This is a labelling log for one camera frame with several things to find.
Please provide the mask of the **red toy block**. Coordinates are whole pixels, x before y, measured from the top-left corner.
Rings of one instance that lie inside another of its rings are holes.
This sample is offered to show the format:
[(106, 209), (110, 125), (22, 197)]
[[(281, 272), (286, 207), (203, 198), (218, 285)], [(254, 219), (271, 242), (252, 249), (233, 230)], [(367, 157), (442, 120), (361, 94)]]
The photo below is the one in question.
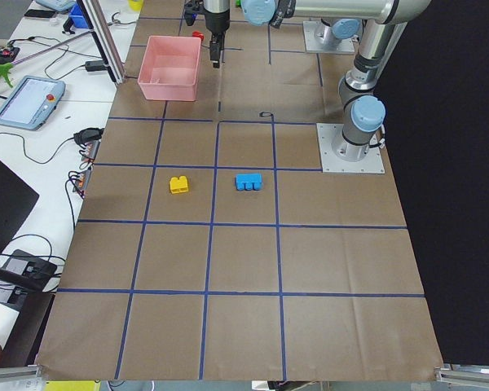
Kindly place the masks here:
[(192, 36), (199, 38), (202, 42), (205, 39), (205, 35), (203, 33), (201, 33), (200, 31), (193, 31)]

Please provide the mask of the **blue toy block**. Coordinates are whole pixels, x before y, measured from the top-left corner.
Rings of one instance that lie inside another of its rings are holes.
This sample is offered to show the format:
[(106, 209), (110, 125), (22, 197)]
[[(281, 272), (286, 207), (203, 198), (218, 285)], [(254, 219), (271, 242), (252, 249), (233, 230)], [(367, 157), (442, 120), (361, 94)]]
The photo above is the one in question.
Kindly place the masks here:
[(237, 174), (237, 191), (260, 191), (262, 189), (262, 175), (260, 173)]

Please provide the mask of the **yellow toy block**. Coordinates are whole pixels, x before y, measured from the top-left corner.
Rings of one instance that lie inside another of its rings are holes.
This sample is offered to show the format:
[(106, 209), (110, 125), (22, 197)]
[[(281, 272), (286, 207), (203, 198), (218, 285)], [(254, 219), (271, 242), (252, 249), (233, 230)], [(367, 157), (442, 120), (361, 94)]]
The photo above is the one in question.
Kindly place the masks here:
[(188, 178), (185, 175), (171, 177), (169, 180), (171, 194), (182, 194), (189, 192)]

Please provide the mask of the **pink plastic box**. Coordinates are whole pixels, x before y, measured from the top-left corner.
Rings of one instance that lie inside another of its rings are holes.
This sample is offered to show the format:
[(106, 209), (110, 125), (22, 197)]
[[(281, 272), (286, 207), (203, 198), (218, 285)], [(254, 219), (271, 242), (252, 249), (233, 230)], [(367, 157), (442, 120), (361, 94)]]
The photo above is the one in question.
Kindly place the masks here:
[(147, 100), (196, 100), (201, 39), (150, 36), (139, 71), (138, 84)]

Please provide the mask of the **black power adapter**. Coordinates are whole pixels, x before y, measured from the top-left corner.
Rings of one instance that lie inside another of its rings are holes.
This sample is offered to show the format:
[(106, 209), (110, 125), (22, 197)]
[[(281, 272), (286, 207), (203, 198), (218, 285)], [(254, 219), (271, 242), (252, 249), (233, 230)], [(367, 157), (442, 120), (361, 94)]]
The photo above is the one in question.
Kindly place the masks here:
[(87, 72), (99, 72), (106, 69), (106, 65), (102, 60), (90, 60), (84, 63), (84, 68)]

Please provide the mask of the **blue plastic bin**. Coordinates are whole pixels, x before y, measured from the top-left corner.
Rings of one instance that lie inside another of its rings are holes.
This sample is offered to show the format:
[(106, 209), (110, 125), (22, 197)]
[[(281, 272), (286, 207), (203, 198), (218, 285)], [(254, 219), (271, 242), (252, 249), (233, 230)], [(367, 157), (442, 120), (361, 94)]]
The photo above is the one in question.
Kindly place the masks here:
[(75, 3), (71, 8), (71, 11), (68, 13), (68, 26), (75, 29), (89, 29), (90, 26), (83, 15), (82, 9), (80, 6)]

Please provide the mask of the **black phone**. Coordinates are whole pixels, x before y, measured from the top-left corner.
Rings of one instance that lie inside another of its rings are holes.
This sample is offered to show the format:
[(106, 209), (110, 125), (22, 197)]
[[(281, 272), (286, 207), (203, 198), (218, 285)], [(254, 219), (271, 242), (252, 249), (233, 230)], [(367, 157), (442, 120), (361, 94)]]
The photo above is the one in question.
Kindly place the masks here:
[(57, 16), (57, 12), (53, 10), (38, 10), (38, 9), (28, 9), (24, 13), (25, 18), (32, 19), (51, 19)]

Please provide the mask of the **teach pendant tablet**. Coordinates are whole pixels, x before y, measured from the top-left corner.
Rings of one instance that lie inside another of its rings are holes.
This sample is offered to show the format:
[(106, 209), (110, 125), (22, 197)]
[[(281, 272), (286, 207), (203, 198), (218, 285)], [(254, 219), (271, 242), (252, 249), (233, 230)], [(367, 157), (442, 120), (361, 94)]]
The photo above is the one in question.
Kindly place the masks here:
[(63, 81), (25, 76), (0, 107), (0, 125), (37, 130), (56, 109), (66, 91)]

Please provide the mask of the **aluminium frame post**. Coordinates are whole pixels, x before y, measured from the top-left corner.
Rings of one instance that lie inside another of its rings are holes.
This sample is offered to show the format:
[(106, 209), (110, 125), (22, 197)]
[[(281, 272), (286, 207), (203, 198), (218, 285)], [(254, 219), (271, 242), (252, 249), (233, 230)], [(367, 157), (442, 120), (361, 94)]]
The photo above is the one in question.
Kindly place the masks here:
[(125, 70), (99, 1), (77, 0), (77, 5), (92, 32), (112, 82), (120, 85), (125, 80)]

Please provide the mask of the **green handled grabber tool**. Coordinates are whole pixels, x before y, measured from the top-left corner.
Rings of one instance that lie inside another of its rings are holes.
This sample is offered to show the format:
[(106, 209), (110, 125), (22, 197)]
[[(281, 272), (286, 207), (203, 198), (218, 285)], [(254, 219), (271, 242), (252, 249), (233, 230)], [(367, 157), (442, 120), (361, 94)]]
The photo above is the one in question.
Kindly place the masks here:
[(57, 44), (54, 44), (53, 46), (49, 46), (48, 48), (46, 48), (46, 49), (44, 49), (42, 51), (36, 52), (36, 53), (31, 54), (31, 55), (29, 55), (27, 57), (24, 57), (24, 58), (16, 59), (16, 60), (14, 60), (12, 62), (0, 64), (0, 79), (3, 78), (5, 80), (5, 82), (10, 87), (13, 87), (13, 85), (11, 84), (11, 81), (9, 79), (9, 73), (10, 73), (10, 70), (12, 68), (14, 68), (16, 65), (19, 65), (19, 64), (22, 64), (24, 62), (30, 61), (31, 59), (35, 59), (38, 56), (44, 55), (44, 54), (46, 54), (46, 53), (48, 53), (50, 51), (59, 49), (61, 46), (68, 45), (71, 42), (76, 41), (76, 40), (78, 40), (78, 39), (80, 39), (82, 37), (86, 37), (87, 35), (92, 34), (92, 33), (93, 33), (93, 30), (87, 30), (84, 33), (74, 34), (71, 38), (69, 38), (67, 40), (64, 40), (62, 42), (59, 42)]

